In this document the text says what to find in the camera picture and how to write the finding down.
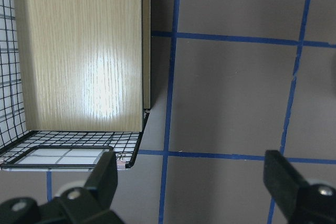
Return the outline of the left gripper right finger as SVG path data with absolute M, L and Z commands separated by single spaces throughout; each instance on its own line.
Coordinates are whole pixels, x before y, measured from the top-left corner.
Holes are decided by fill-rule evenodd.
M 335 187 L 305 179 L 278 150 L 265 152 L 263 182 L 287 223 L 335 223 Z

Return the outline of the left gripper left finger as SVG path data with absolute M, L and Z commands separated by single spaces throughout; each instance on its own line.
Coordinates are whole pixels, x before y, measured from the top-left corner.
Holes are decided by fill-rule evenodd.
M 69 188 L 48 203 L 38 205 L 30 197 L 1 203 L 1 223 L 118 223 L 110 209 L 118 185 L 115 156 L 104 152 L 82 187 Z

